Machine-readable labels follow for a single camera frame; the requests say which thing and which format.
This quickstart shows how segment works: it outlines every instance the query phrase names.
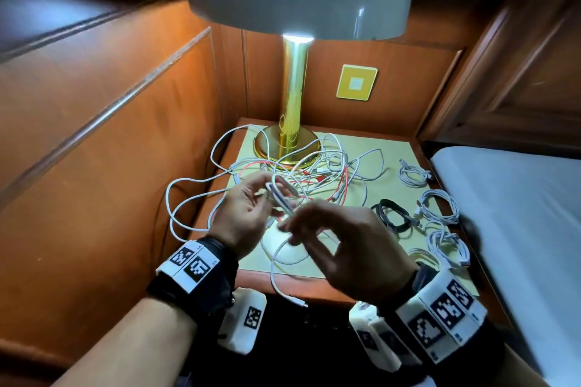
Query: light yellow tabletop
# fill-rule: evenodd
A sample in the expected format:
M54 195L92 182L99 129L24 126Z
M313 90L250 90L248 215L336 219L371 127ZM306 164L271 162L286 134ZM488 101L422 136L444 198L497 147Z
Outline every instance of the light yellow tabletop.
M250 128L246 132L246 136L242 143L242 147L238 153L237 160L248 158L250 156L255 156L253 151L253 140L256 136L257 131ZM319 138L323 138L326 134L316 132ZM354 159L359 155L365 153L367 150L374 148L381 149L384 159L384 173L382 176L374 181L367 181L367 200L365 202L365 207L371 207L378 203L381 199L390 199L401 205L403 208L408 210L412 215L416 208L416 201L420 198L422 193L429 187L424 188L409 188L403 185L399 178L398 172L401 167L399 159L405 160L410 165L418 165L418 161L414 155L411 145L408 142L403 141L390 141L390 140L380 140L374 138L362 138L347 135L336 135L341 145L347 152L349 159ZM325 141L325 148L337 148L335 140L328 137ZM361 164L359 166L359 174L367 177L375 177L379 173L381 167L381 156L379 152L374 152L363 158L361 158ZM252 165L248 167L242 174L242 176L247 176L253 171L258 171L260 167ZM234 179L231 177L228 183L228 187L234 186ZM311 195L311 197L328 198L333 194L337 186L337 182L327 185L323 188L322 192L317 195ZM345 205L351 206L361 206L365 196L365 186L360 179L354 179L347 189L347 198ZM431 200L429 203L430 208L438 214L440 210L435 201ZM395 212L388 213L389 219L396 225L403 222L401 218ZM286 233L281 233L274 223L265 233L263 242L269 252L273 254L274 251L284 242L288 235ZM320 236L321 241L326 244L326 246L335 252L337 249L337 244L335 241L327 236ZM399 243L403 246L406 251L411 248L421 248L426 249L425 235L417 229L409 229L408 231L400 235ZM291 275L302 275L305 277L318 277L323 278L323 274L319 271L313 260L308 257L302 245L300 246L289 246L285 245L280 253L278 254L278 259L285 262L295 262L303 257L306 257L301 263L296 265L279 265L275 266L276 273L286 273ZM247 257L240 261L240 269L246 269L251 271L270 271L270 259L267 253L264 251L262 246L258 246L252 251ZM460 270L454 272L457 277L460 278L462 283L468 288L474 295L478 295L474 284L469 278L468 272L466 270Z

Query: wrist-mounted device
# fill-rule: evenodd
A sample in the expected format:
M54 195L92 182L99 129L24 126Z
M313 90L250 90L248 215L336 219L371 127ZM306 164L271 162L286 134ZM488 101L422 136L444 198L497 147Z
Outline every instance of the wrist-mounted device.
M357 302L349 321L379 369L423 366L436 383L466 385L494 376L504 359L504 342L486 314L449 270L422 264L388 302Z
M204 340L248 354L258 334L266 297L234 290L238 260L212 237L188 241L156 269L150 296L175 305L202 326Z

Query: mattress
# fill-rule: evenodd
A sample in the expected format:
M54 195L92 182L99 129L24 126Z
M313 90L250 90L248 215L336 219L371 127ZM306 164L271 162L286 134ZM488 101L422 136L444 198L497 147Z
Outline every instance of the mattress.
M545 380L581 385L581 161L449 147L432 165Z

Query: yellow square sticker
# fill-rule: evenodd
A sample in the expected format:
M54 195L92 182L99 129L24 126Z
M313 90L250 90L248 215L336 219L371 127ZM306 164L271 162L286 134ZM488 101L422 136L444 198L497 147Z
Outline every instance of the yellow square sticker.
M375 82L377 68L343 65L337 98L358 99L367 101Z

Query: left hand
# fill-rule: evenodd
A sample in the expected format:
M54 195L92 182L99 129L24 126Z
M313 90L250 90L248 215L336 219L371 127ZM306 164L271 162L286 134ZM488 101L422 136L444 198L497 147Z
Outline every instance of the left hand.
M250 254L256 247L266 231L268 218L284 214L272 208L264 193L256 194L265 189L265 184L271 180L272 173L269 171L251 174L226 192L224 201L216 210L208 236L228 246L238 260ZM291 192L285 188L278 176L276 182L283 195L291 196Z

